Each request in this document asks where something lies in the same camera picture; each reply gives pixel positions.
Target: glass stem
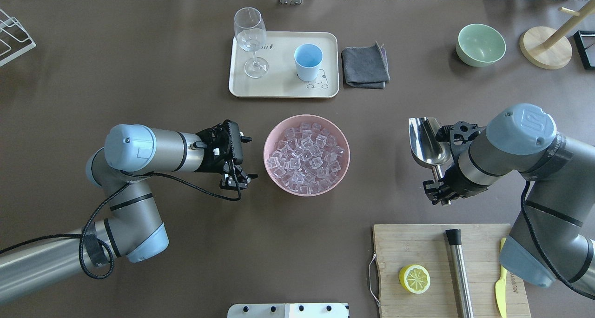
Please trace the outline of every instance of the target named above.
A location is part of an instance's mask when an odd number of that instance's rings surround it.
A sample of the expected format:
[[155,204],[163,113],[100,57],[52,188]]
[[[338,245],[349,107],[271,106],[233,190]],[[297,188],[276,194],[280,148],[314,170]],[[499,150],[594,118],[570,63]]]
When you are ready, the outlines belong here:
[[252,51],[252,65],[253,66],[258,66],[257,52],[256,51]]

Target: bowl of ice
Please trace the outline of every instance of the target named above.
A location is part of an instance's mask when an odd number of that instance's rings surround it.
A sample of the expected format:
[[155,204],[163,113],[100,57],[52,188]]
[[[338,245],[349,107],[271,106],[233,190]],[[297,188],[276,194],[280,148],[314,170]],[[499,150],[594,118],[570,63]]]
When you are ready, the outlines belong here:
[[344,178],[349,144],[331,121],[317,115],[289,117],[268,134],[264,166],[281,189],[302,197],[317,196]]

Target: glass base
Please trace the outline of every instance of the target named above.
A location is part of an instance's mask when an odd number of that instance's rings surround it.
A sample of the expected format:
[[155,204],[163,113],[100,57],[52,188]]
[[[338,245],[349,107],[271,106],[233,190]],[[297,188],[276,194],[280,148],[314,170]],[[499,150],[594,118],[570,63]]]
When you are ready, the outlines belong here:
[[253,59],[250,59],[246,61],[244,70],[247,76],[253,79],[259,79],[260,77],[263,77],[268,71],[268,62],[266,62],[266,60],[263,58],[257,58],[255,63]]

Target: wine glass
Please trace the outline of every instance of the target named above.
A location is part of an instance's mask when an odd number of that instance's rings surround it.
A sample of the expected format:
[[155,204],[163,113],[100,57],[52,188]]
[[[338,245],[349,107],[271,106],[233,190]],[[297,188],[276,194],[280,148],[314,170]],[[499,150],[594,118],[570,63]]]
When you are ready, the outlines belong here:
[[244,64],[247,76],[258,79],[268,70],[268,62],[257,58],[257,51],[266,43],[266,28],[260,11],[252,7],[238,10],[233,19],[238,45],[244,51],[252,52],[252,59]]

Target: light blue joint cap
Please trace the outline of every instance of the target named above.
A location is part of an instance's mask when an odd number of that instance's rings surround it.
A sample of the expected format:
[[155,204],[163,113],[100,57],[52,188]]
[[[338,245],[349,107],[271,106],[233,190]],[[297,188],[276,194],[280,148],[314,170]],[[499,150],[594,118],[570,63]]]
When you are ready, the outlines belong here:
[[144,259],[154,257],[163,252],[170,244],[165,231],[165,223],[153,232],[142,244],[140,244],[134,251],[130,252],[126,257],[132,263],[141,262]]
[[502,111],[485,128],[500,151],[514,155],[539,153],[556,138],[556,123],[539,106],[521,103]]
[[506,237],[500,252],[500,264],[510,273],[542,288],[548,288],[556,280],[548,268],[510,236]]
[[116,125],[106,137],[107,163],[126,172],[144,168],[153,159],[156,149],[155,134],[144,125]]
[[85,166],[85,174],[87,174],[87,179],[91,181],[91,183],[93,183],[93,185],[96,187],[101,187],[101,185],[93,177],[93,160],[97,156],[97,153],[99,153],[102,149],[103,148],[98,149],[98,151],[87,160],[87,165]]

